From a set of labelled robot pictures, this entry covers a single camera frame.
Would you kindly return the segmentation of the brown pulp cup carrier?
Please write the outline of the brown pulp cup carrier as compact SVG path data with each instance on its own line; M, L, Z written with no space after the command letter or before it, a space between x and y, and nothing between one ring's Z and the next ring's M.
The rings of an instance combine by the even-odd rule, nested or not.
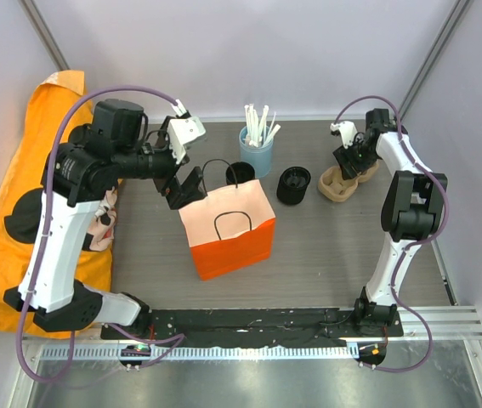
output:
M373 166L352 179L345 179L339 165L329 167L318 180L318 191L330 201L345 202L357 190L359 184L369 181L379 169L377 161Z

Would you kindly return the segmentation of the orange paper bag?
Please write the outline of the orange paper bag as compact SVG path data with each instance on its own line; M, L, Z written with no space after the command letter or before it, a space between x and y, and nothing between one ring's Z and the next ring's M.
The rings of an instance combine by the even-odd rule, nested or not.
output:
M260 181L253 179L209 191L181 209L190 253L199 278L208 281L268 259L275 213Z

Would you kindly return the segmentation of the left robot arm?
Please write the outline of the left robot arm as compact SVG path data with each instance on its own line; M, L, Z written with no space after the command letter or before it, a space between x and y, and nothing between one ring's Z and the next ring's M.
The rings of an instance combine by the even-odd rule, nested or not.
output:
M176 173L187 150L203 140L201 120L178 110L156 129L152 144L141 136L147 116L142 106L119 99L100 101L90 123L75 127L61 143L53 172L44 176L41 221L23 281L5 291L4 302L33 314L45 332L80 331L93 323L115 324L132 339L150 330L150 308L128 293L103 292L76 279L77 262L99 205L121 179L151 179L172 210L205 197L202 170L180 183Z

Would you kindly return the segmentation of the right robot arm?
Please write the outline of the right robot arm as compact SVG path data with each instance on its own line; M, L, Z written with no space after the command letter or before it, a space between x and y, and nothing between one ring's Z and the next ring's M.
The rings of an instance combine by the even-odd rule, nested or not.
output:
M330 130L342 140L333 155L344 179L367 175L379 161L392 175L381 211L383 249L352 315L354 329L370 336L394 324L397 297L411 260L441 225L448 179L422 162L403 126L386 109L368 111L363 132L348 121L334 122Z

